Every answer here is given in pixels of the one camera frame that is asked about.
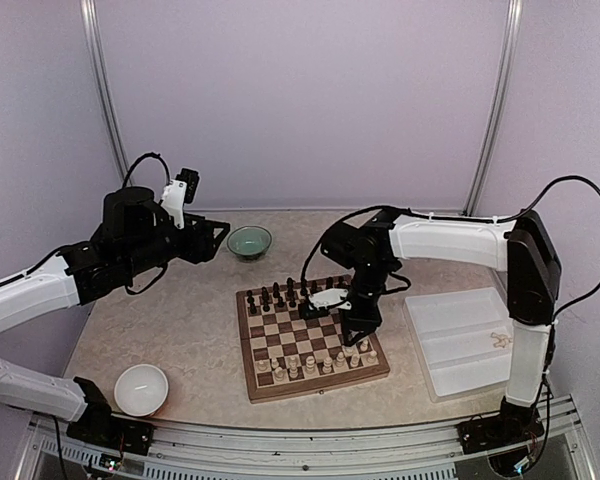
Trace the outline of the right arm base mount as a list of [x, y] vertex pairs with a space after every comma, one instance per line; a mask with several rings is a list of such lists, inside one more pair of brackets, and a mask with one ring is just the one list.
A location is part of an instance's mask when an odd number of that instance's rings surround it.
[[541, 437], [545, 428], [538, 417], [528, 425], [500, 415], [475, 417], [456, 426], [464, 454], [473, 454]]

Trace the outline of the white chess bishop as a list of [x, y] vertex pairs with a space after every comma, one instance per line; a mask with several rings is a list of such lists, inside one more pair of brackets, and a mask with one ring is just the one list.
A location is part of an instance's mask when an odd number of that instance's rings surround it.
[[346, 357], [342, 351], [338, 352], [334, 359], [334, 366], [338, 369], [343, 367], [346, 363]]

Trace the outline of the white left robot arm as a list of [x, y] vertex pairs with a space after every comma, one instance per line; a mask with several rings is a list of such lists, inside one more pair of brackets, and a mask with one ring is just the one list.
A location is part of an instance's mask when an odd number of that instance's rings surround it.
[[[84, 242], [61, 246], [38, 264], [0, 280], [0, 334], [37, 317], [95, 302], [116, 289], [133, 294], [136, 276], [181, 259], [212, 260], [230, 226], [184, 211], [188, 184], [174, 180], [160, 201], [146, 187], [105, 196], [102, 222]], [[0, 358], [0, 404], [79, 422], [101, 445], [120, 434], [117, 418], [97, 386], [53, 377]]]

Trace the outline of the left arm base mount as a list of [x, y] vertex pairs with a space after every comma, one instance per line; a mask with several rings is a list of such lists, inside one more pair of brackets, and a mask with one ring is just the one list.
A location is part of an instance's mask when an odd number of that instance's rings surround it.
[[95, 422], [72, 422], [67, 436], [122, 453], [146, 456], [153, 439], [154, 426], [147, 422], [110, 417]]

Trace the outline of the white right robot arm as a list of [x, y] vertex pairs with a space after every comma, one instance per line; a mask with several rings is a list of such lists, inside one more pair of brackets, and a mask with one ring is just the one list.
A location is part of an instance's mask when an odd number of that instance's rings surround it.
[[410, 208], [377, 205], [371, 219], [355, 227], [350, 216], [334, 222], [315, 245], [317, 251], [354, 272], [343, 299], [333, 290], [314, 294], [319, 310], [340, 308], [344, 331], [360, 339], [381, 323], [378, 301], [391, 294], [386, 281], [406, 259], [437, 259], [484, 266], [505, 276], [506, 305], [513, 325], [509, 380], [491, 433], [503, 444], [515, 442], [531, 424], [529, 410], [538, 401], [552, 362], [559, 315], [600, 290], [600, 280], [585, 293], [559, 305], [562, 266], [535, 209], [549, 191], [567, 182], [600, 187], [581, 175], [551, 180], [527, 207], [511, 216], [467, 217], [424, 214]]

